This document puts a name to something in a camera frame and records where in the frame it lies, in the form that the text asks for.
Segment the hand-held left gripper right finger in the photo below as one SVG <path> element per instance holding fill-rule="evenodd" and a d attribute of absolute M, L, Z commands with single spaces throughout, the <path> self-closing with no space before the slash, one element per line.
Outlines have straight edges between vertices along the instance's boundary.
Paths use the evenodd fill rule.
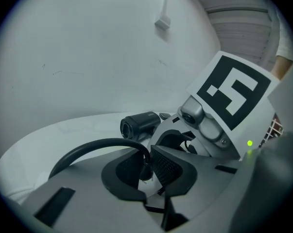
<path fill-rule="evenodd" d="M 241 163 L 151 147 L 153 169 L 164 189 L 161 223 L 151 231 L 228 231 L 240 201 L 233 195 Z"/>

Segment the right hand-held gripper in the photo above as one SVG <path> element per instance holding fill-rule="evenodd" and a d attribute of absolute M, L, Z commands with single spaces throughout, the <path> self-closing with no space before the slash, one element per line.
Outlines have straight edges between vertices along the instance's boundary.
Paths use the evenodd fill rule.
<path fill-rule="evenodd" d="M 196 138 L 185 141 L 189 153 L 239 159 L 256 149 L 275 115 L 268 96 L 279 80 L 263 68 L 219 51 L 187 88 L 178 114 Z M 216 149 L 205 148 L 204 139 Z"/>

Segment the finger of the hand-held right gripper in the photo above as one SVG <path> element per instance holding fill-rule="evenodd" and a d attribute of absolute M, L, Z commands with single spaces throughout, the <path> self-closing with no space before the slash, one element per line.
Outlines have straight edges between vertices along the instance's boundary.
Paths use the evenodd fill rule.
<path fill-rule="evenodd" d="M 151 151 L 151 146 L 164 146 L 177 149 L 182 142 L 192 141 L 194 134 L 188 129 L 178 114 L 162 121 L 153 136 L 151 137 L 147 149 Z"/>

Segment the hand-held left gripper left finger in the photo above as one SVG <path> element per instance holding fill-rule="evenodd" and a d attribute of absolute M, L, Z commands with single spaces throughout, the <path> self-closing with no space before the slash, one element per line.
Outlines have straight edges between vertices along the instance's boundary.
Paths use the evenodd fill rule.
<path fill-rule="evenodd" d="M 138 190 L 142 167 L 138 150 L 85 159 L 48 179 L 22 206 L 58 233 L 161 233 Z"/>

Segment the person's right forearm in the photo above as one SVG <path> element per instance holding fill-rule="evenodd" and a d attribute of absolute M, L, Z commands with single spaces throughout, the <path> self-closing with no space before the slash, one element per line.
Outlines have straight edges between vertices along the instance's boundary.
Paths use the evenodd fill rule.
<path fill-rule="evenodd" d="M 276 56 L 276 61 L 271 73 L 279 80 L 282 80 L 288 70 L 292 67 L 293 61 L 282 56 Z"/>

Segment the black hair dryer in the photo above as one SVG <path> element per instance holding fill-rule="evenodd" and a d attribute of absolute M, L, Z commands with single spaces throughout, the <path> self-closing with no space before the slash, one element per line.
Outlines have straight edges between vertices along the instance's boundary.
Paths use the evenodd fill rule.
<path fill-rule="evenodd" d="M 126 116 L 120 122 L 120 132 L 125 139 L 140 141 L 153 135 L 161 119 L 155 112 Z"/>

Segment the person's white printed shirt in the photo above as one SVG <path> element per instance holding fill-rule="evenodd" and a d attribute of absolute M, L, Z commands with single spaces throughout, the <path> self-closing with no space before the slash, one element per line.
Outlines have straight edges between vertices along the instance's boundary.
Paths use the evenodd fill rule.
<path fill-rule="evenodd" d="M 276 9 L 276 15 L 279 21 L 279 44 L 276 56 L 293 62 L 293 33 L 279 9 Z"/>

